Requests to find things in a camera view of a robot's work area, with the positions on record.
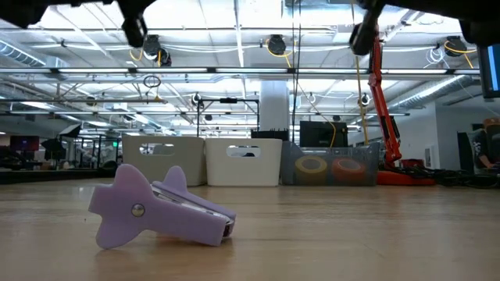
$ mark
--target person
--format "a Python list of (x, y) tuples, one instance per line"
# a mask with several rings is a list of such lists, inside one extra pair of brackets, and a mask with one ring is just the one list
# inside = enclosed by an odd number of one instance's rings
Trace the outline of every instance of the person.
[(488, 149), (488, 135), (485, 129), (481, 129), (474, 136), (473, 141), (474, 164), (479, 169), (494, 169), (495, 160), (492, 159), (492, 152)]

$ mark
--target computer monitor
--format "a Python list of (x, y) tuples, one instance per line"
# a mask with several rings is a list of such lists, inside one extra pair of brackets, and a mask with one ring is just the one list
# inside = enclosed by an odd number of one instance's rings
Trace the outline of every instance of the computer monitor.
[[(346, 123), (332, 122), (336, 129), (334, 148), (348, 146)], [(334, 137), (334, 129), (328, 122), (301, 121), (300, 146), (303, 148), (329, 148)]]
[(500, 44), (478, 48), (484, 98), (500, 98)]
[(10, 148), (14, 151), (38, 151), (40, 149), (40, 137), (10, 136)]

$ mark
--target ceiling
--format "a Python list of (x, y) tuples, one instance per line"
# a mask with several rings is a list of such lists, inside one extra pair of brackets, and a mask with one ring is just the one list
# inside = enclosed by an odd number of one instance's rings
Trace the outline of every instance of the ceiling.
[[(348, 39), (352, 30), (352, 11), (350, 5), (325, 5), (326, 1), (303, 0), (301, 16), (295, 11), (291, 18), (291, 9), (282, 9), (280, 0), (239, 0), (235, 13), (234, 3), (230, 0), (158, 0), (145, 11), (145, 21), (150, 34), (158, 34), (162, 46), (169, 52), (173, 67), (288, 67), (285, 58), (274, 57), (266, 49), (266, 39), (271, 34), (283, 36), (288, 51), (292, 51), (293, 40), (299, 39), (298, 25), (301, 24), (300, 64), (298, 52), (295, 60), (290, 61), (301, 68), (343, 68), (355, 69), (355, 56), (348, 49)], [(359, 23), (363, 10), (355, 6), (355, 21)], [(238, 47), (236, 22), (241, 28), (241, 47)], [(101, 3), (83, 4), (72, 8), (67, 5), (49, 8), (40, 23), (21, 30), (10, 23), (0, 21), (0, 41), (9, 42), (34, 57), (47, 59), (56, 57), (72, 68), (87, 67), (155, 67), (155, 63), (142, 56), (135, 61), (141, 50), (130, 49), (127, 39), (120, 29), (123, 22), (116, 2), (111, 5)], [(385, 69), (465, 69), (469, 67), (463, 56), (446, 56), (443, 48), (433, 50), (436, 44), (443, 44), (447, 36), (459, 36), (460, 28), (456, 20), (441, 16), (423, 14), (407, 9), (386, 7), (379, 21), (380, 31), (386, 38), (384, 45), (383, 68)], [(469, 58), (477, 67), (476, 53)], [(27, 67), (12, 58), (0, 55), (1, 67)], [(360, 67), (366, 68), (368, 59), (360, 59)], [(186, 83), (184, 74), (162, 75), (162, 85), (150, 91), (142, 83), (143, 75), (124, 74), (71, 74), (59, 81), (43, 75), (23, 75), (21, 73), (4, 75), (8, 87), (24, 86), (22, 93), (3, 91), (4, 98), (61, 98), (67, 100), (64, 105), (50, 105), (67, 111), (109, 111), (104, 104), (87, 106), (72, 104), (73, 99), (96, 98), (108, 99), (153, 99), (158, 95), (164, 103), (128, 102), (127, 110), (139, 112), (178, 112), (191, 111), (191, 98), (198, 93), (204, 98), (236, 97), (258, 99), (260, 81), (269, 79), (260, 75), (190, 75)], [(92, 82), (96, 78), (101, 83)], [(293, 88), (291, 76), (281, 76)], [(427, 83), (430, 78), (419, 76), (388, 76), (382, 83), (384, 96), (391, 101), (413, 88)], [(321, 112), (358, 112), (358, 82), (355, 75), (345, 80), (332, 79), (328, 76), (303, 76), (299, 83), (306, 95), (314, 101)], [(361, 80), (361, 92), (370, 94), (366, 77)], [(454, 93), (450, 98), (466, 95), (466, 92)], [(314, 109), (301, 97), (299, 112), (312, 112)], [(453, 106), (466, 106), (458, 103)], [(14, 105), (14, 110), (23, 108)], [(214, 116), (214, 124), (253, 124), (255, 115), (242, 103), (235, 105), (214, 104), (207, 109), (213, 111), (248, 111), (247, 116)], [(160, 125), (164, 130), (183, 131), (183, 135), (195, 133), (189, 119), (182, 116), (146, 116), (151, 123)], [(344, 120), (352, 121), (352, 116)], [(115, 128), (152, 129), (151, 123), (142, 126), (123, 117), (113, 116), (98, 119), (110, 123)], [(233, 132), (227, 127), (227, 134), (246, 136), (246, 132)]]

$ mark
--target clear plastic bin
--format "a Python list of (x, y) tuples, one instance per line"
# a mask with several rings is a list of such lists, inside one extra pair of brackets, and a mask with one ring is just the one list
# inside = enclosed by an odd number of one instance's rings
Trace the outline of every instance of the clear plastic bin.
[(299, 148), (285, 141), (281, 182), (300, 186), (375, 186), (380, 144), (357, 148)]

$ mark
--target bin handle cutout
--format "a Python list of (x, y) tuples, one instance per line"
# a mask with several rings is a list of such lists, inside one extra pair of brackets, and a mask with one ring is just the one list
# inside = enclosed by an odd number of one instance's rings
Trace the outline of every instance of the bin handle cutout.
[(230, 145), (226, 149), (227, 156), (234, 158), (258, 158), (260, 152), (256, 145)]
[(173, 144), (141, 144), (139, 152), (144, 156), (172, 156), (175, 155)]

